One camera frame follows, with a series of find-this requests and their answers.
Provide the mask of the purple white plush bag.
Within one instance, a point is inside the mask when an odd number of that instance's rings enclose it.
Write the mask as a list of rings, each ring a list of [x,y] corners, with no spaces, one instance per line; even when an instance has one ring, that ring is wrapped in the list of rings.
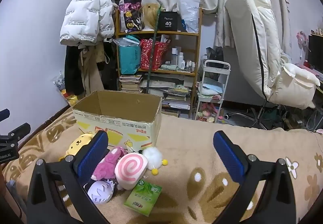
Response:
[[[88,194],[90,200],[94,204],[105,204],[109,202],[114,194],[115,183],[111,180],[91,180],[84,185],[84,189]]]

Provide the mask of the pink plush toy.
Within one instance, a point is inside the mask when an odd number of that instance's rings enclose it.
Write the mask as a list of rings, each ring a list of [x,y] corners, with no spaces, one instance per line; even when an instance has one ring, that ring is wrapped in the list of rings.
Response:
[[[108,154],[101,160],[92,173],[91,179],[100,181],[102,179],[115,179],[115,167],[118,161],[126,154],[126,151],[117,146],[109,151]]]

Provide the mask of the yellow dog plush toy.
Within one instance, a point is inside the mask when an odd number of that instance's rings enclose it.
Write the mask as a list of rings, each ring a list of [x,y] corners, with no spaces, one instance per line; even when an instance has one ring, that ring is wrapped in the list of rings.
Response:
[[[78,151],[85,145],[87,145],[92,139],[93,134],[82,134],[77,137],[69,146],[65,154],[59,158],[59,161],[63,160],[66,156],[73,155],[75,156]]]

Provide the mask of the pink swirl roll plush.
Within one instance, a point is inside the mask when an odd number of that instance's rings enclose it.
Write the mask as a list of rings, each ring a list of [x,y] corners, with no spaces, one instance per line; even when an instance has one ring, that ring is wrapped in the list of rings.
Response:
[[[126,190],[133,189],[146,172],[148,160],[138,153],[122,156],[115,166],[114,173],[118,184]]]

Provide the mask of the green tissue pack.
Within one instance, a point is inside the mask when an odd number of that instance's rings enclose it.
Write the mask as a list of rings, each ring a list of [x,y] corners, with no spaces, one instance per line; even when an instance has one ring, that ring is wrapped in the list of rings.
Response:
[[[124,206],[141,215],[149,216],[161,192],[161,186],[140,180],[124,202]]]

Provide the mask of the white fluffy pompom toy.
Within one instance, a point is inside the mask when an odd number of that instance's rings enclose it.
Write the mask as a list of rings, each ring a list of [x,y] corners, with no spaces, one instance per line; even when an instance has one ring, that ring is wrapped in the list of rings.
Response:
[[[147,169],[152,175],[159,174],[159,168],[168,165],[168,160],[163,158],[162,153],[156,147],[148,147],[142,151],[142,155],[147,159]]]

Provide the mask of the beige patterned blanket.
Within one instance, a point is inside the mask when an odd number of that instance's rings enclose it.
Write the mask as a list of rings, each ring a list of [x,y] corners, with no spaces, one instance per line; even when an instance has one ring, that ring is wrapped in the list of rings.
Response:
[[[322,190],[322,135],[304,129],[262,130],[162,115],[157,148],[168,161],[144,179],[162,187],[149,216],[124,205],[128,191],[118,191],[99,206],[111,223],[212,223],[238,188],[216,153],[212,139],[223,131],[246,154],[262,161],[286,160],[297,218],[301,219]]]

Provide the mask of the plastic bag of toys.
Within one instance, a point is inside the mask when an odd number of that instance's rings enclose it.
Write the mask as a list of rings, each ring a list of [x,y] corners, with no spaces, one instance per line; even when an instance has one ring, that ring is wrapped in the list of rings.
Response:
[[[60,92],[60,94],[64,97],[65,101],[67,101],[70,106],[74,106],[78,102],[76,95],[74,95],[73,93],[68,93],[66,91],[65,78],[64,78],[64,75],[62,74],[62,71],[60,71],[58,76],[55,76],[52,79],[52,82],[56,86],[56,89]]]

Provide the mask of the black hanging garment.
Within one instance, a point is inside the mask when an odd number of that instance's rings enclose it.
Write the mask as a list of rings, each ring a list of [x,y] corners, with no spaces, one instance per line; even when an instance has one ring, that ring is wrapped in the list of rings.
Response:
[[[65,56],[65,87],[66,92],[80,96],[84,93],[82,73],[79,68],[81,50],[77,46],[66,46]]]

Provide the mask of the white puffer jacket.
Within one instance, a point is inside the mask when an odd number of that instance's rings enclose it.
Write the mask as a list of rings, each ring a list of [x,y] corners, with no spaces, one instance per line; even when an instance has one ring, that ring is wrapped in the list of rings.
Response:
[[[114,35],[112,0],[71,0],[60,31],[66,46],[93,46]]]

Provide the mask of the teal bag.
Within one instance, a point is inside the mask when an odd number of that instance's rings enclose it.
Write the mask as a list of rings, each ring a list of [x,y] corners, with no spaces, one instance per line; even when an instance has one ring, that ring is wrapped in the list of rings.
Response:
[[[140,67],[140,41],[131,35],[118,40],[119,64],[122,75],[134,75]]]

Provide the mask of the black purple printed bag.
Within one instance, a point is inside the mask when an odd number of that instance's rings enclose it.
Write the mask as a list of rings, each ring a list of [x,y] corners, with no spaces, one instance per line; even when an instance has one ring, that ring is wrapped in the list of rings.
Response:
[[[141,2],[142,0],[120,0],[121,32],[141,31]]]

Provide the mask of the black box number 40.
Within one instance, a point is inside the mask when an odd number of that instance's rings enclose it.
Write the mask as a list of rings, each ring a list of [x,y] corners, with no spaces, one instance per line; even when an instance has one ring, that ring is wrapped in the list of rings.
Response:
[[[158,30],[167,32],[177,31],[178,13],[172,11],[161,11],[158,19]]]

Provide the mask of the green pole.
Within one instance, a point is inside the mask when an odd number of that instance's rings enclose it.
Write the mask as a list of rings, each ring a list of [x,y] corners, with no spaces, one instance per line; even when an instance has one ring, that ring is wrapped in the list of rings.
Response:
[[[150,80],[151,80],[154,49],[155,49],[155,42],[156,42],[156,38],[157,38],[157,32],[158,32],[158,22],[159,22],[160,12],[161,12],[161,4],[159,4],[158,10],[157,10],[157,17],[156,17],[156,23],[155,23],[155,28],[154,28],[153,42],[152,42],[152,46],[151,46],[151,55],[150,55],[150,59],[149,59],[149,70],[148,70],[147,84],[146,84],[146,93],[147,94],[149,93],[149,85],[150,85]]]

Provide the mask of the clear plastic bag on shelf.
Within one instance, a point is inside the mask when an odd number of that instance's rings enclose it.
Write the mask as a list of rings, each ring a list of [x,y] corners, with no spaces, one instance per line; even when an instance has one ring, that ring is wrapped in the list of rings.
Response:
[[[199,31],[200,0],[178,0],[178,10],[188,33]]]

